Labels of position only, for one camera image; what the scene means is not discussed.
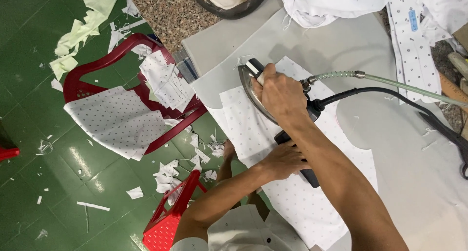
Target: red plastic stool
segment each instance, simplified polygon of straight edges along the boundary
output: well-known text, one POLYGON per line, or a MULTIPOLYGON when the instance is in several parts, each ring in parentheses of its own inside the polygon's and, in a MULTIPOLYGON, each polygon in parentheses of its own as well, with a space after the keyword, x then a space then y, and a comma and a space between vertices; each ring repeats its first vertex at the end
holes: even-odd
POLYGON ((0 161, 16 157, 20 154, 19 148, 5 149, 0 147, 0 161))
MULTIPOLYGON (((125 39, 119 46, 115 47, 114 50, 112 50, 108 55, 102 57, 97 61, 75 67, 68 73, 63 85, 63 96, 65 98, 65 103, 76 101, 81 98, 86 98, 95 93, 108 90, 104 87, 82 82, 79 79, 87 73, 94 72, 96 70, 107 67, 113 64, 114 62, 117 62, 118 60, 120 60, 120 58, 122 58, 124 55, 130 52, 133 49, 133 47, 139 44, 147 45, 151 48, 153 52, 160 50, 167 63, 175 63, 174 58, 162 44, 158 43, 157 41, 149 38, 148 36, 142 33, 132 34, 130 37, 125 39)), ((197 118, 201 117, 207 110, 202 104, 202 102, 199 99, 197 99, 196 96, 193 96, 192 100, 189 102, 187 108, 183 112, 180 112, 179 110, 172 110, 171 108, 165 108, 160 103, 148 99, 149 88, 145 84, 145 76, 141 72, 139 72, 137 77, 140 80, 140 84, 138 86, 133 87, 132 89, 128 89, 128 91, 134 90, 136 94, 140 97, 141 101, 151 111, 159 110, 163 118, 184 118, 172 129, 170 129, 158 139, 153 141, 146 150, 146 155, 155 151, 160 146, 166 144, 169 140, 171 140, 182 130, 184 130, 186 127, 192 124, 197 118), (192 110, 194 111, 190 115, 184 117, 185 114, 192 110)))
POLYGON ((150 251, 167 251, 171 248, 180 218, 185 209, 187 209, 187 205, 189 204, 189 200, 195 188, 199 186, 203 192, 206 192, 205 187, 203 187, 202 183, 198 180, 199 177, 200 171, 194 170, 184 182, 179 184, 172 191, 164 193, 164 197, 143 232, 143 244, 145 244, 150 251), (179 198, 177 198, 172 208, 167 211, 166 208, 164 208, 167 198, 181 186, 183 186, 183 188, 179 194, 179 198))

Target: wooden board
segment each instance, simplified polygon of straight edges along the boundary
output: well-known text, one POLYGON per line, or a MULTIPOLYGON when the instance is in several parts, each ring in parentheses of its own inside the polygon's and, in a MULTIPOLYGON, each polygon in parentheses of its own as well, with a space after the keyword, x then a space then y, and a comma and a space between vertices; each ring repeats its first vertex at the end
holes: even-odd
MULTIPOLYGON (((460 90, 458 86, 456 86, 454 83, 452 83, 450 80, 448 80, 445 75, 443 75, 441 72, 439 72, 439 77, 440 77, 440 84, 442 86, 442 92, 455 100, 462 101, 462 102, 467 102, 468 103, 468 95, 466 95, 463 91, 460 90)), ((465 113, 468 113, 468 108, 461 107, 465 111, 465 113)))

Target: hand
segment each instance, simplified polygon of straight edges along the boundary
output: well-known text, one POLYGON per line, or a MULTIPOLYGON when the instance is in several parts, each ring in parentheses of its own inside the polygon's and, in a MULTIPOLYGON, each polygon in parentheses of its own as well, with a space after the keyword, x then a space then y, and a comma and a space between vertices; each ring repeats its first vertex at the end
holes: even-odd
POLYGON ((299 115, 308 117, 307 99, 299 81, 282 73, 276 73, 273 63, 266 65, 263 76, 263 86, 255 78, 251 78, 252 85, 262 105, 278 123, 299 115))
POLYGON ((265 174, 267 182, 284 180, 292 173, 297 173, 303 169, 310 169, 307 161, 302 161, 302 159, 305 159, 304 155, 294 145, 295 142, 293 140, 278 145, 266 158, 254 165, 265 174))
POLYGON ((234 145, 232 144, 231 140, 226 140, 224 142, 224 158, 233 158, 236 155, 234 150, 234 145))

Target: blue label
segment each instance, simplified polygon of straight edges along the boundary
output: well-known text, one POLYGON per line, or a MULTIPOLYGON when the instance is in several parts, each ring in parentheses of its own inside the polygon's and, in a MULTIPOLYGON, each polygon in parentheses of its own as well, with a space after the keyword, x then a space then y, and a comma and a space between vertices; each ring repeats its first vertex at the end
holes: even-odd
POLYGON ((416 12, 414 10, 409 11, 409 22, 411 23, 411 31, 416 32, 418 30, 418 22, 416 20, 416 12))

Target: shirt sleeve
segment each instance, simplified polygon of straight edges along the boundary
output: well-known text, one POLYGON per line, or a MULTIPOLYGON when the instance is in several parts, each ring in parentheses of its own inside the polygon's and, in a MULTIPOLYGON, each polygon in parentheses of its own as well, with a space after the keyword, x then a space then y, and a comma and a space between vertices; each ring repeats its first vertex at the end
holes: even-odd
POLYGON ((175 243, 169 251, 207 251, 208 243, 198 237, 188 237, 175 243))

